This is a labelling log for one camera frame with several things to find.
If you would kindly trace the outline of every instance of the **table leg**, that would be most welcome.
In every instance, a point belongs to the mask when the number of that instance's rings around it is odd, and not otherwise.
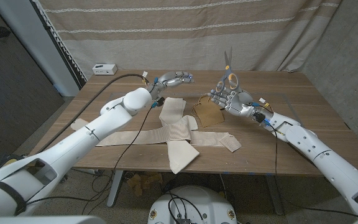
[[[275,176],[265,176],[267,182],[267,188],[270,192],[270,197],[272,198],[274,211],[277,215],[284,215],[283,203],[281,201],[280,195],[278,194],[277,184],[275,181]]]
[[[118,196],[118,190],[121,185],[121,179],[124,171],[123,170],[116,170],[116,173],[114,174],[114,178],[112,179],[111,189],[109,198],[107,199],[107,206],[113,207],[116,203],[116,199]]]

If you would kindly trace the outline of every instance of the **door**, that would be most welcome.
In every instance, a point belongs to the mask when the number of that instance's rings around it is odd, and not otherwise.
[[[63,99],[0,17],[0,154],[11,154]]]

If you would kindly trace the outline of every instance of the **brown paper bag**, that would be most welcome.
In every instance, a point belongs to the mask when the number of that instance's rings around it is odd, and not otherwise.
[[[194,105],[193,109],[200,119],[203,128],[224,121],[221,107],[212,102],[208,96],[202,96],[199,103]]]

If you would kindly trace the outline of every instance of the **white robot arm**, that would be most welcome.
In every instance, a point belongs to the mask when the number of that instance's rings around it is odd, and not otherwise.
[[[48,196],[70,168],[100,140],[123,128],[147,105],[161,105],[160,93],[164,89],[191,82],[194,80],[187,72],[168,72],[156,78],[147,89],[138,88],[110,101],[101,109],[101,116],[50,149],[0,168],[0,217],[31,215],[42,201],[26,204]],[[36,162],[43,166],[38,172],[32,174],[26,170]]]
[[[291,143],[323,173],[358,215],[358,170],[321,142],[314,132],[294,119],[269,112],[252,102],[251,95],[230,79],[229,83],[230,89],[218,83],[222,89],[208,93],[212,101],[233,115],[251,117],[280,140]]]

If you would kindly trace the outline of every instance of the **gray wall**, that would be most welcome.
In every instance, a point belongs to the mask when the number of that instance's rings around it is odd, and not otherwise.
[[[63,96],[79,89],[30,0],[0,0],[0,14]]]
[[[342,1],[300,70],[358,136],[358,1]]]

